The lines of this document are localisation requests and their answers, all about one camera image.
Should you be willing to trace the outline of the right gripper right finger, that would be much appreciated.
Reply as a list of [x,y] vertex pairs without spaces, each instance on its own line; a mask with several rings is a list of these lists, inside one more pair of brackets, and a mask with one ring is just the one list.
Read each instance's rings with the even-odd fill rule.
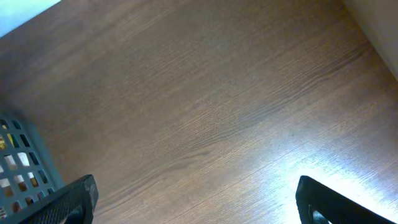
[[300,177],[295,198],[300,221],[304,224],[394,224],[307,175]]

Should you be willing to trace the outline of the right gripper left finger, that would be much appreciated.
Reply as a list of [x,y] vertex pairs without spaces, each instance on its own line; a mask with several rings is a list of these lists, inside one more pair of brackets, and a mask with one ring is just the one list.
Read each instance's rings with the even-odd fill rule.
[[98,201],[93,175],[88,174],[56,190],[43,200],[1,220],[1,223],[92,224]]

